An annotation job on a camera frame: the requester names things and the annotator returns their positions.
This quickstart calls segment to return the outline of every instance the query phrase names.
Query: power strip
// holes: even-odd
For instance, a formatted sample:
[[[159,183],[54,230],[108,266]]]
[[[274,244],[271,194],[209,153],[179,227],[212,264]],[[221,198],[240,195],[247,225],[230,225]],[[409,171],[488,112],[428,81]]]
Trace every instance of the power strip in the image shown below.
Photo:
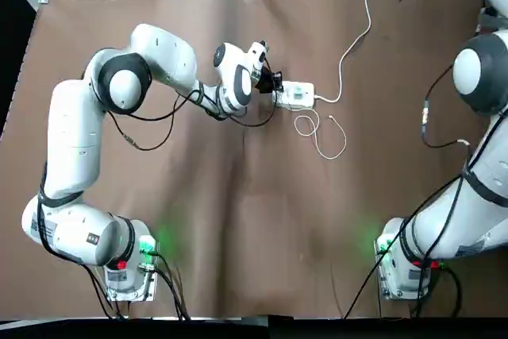
[[[314,106],[314,85],[312,83],[297,83],[283,81],[284,91],[276,91],[271,94],[271,100],[275,103],[277,94],[277,106],[287,109],[311,109]]]

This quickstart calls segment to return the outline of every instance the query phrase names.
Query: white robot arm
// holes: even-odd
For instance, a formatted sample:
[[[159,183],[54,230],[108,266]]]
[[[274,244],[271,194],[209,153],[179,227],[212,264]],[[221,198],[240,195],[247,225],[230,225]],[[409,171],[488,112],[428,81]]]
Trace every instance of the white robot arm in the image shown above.
[[[151,25],[138,25],[129,47],[97,52],[83,79],[63,81],[53,91],[47,165],[39,195],[22,216],[25,233],[41,244],[42,232],[52,251],[74,262],[104,266],[106,284],[117,300],[146,299],[150,279],[138,265],[152,262],[141,249],[156,249],[148,227],[97,210],[82,199],[99,175],[104,115],[107,110],[136,111],[152,78],[212,115],[241,112],[250,101],[252,85],[261,80],[266,53],[264,42],[253,43],[246,53],[221,45],[214,66],[222,84],[208,87],[196,79],[192,47]]]
[[[479,149],[462,172],[462,187],[441,239],[429,259],[471,256],[508,243],[508,31],[478,35],[457,56],[453,79],[460,97],[477,113],[491,115]],[[383,252],[381,291],[387,299],[416,299],[421,261],[445,226],[460,179],[404,226],[390,220],[375,241]],[[423,278],[423,294],[430,272]]]

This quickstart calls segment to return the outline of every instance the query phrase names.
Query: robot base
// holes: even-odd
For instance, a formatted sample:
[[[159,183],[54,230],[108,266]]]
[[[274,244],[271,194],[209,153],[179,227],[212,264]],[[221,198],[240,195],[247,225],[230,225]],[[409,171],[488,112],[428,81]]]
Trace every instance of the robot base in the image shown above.
[[[381,258],[388,245],[394,240],[402,219],[392,219],[385,226],[383,234],[374,241],[375,262]],[[402,252],[399,239],[391,246],[377,268],[379,293],[384,299],[417,299],[420,268],[407,260]],[[430,270],[423,278],[421,297],[427,294]]]
[[[141,264],[154,264],[153,256],[141,253],[141,248],[152,247],[157,250],[156,240],[148,227],[139,220],[131,220],[136,234],[133,254],[127,261],[125,269],[111,270],[104,267],[106,277],[106,293],[110,301],[153,301],[156,294],[157,273],[143,272]]]

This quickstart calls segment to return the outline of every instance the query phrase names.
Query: brown table surface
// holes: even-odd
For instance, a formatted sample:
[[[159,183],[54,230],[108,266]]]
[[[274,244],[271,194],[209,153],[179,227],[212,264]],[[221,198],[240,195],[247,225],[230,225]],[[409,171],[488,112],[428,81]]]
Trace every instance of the brown table surface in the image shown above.
[[[322,149],[330,155],[343,144],[328,114],[348,134],[337,160],[323,160],[285,110],[263,128],[245,129],[185,106],[169,142],[150,153],[126,144],[106,119],[102,174],[85,199],[171,237],[163,249],[183,272],[192,315],[338,316],[330,264],[346,311],[386,221],[409,215],[459,170],[462,148],[431,150],[421,143],[421,106],[429,85],[473,34],[479,0],[369,5],[372,30],[344,62],[341,101],[317,103]],[[21,213],[40,181],[52,88],[80,77],[96,50],[126,46],[143,22],[188,41],[206,83],[217,80],[212,57],[220,43],[247,49],[266,40],[275,71],[332,97],[338,60],[367,20],[364,0],[51,0],[42,6],[0,143],[0,318],[102,315],[85,272],[31,242]],[[139,114],[160,115],[174,99],[171,89],[156,84]],[[270,111],[266,96],[255,99],[249,121]],[[456,96],[451,76],[436,89],[431,112],[435,141],[477,141],[485,126]],[[160,141],[169,123],[119,120],[145,146]],[[463,283],[463,316],[506,316],[506,258],[496,252],[452,262]],[[161,285],[158,300],[135,304],[134,315],[174,315]],[[425,314],[447,315],[454,300],[443,277]],[[383,302],[385,315],[407,311],[405,302]],[[352,315],[377,315],[374,280]]]

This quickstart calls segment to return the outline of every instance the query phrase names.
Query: label sticker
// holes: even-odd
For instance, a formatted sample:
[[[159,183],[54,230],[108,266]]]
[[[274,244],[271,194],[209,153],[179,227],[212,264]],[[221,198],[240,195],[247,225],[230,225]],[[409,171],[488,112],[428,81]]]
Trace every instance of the label sticker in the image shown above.
[[[121,282],[127,280],[127,271],[120,270],[119,272],[107,272],[108,281]]]
[[[87,242],[89,242],[90,244],[93,244],[93,245],[97,245],[98,244],[98,235],[93,234],[93,233],[88,233]]]

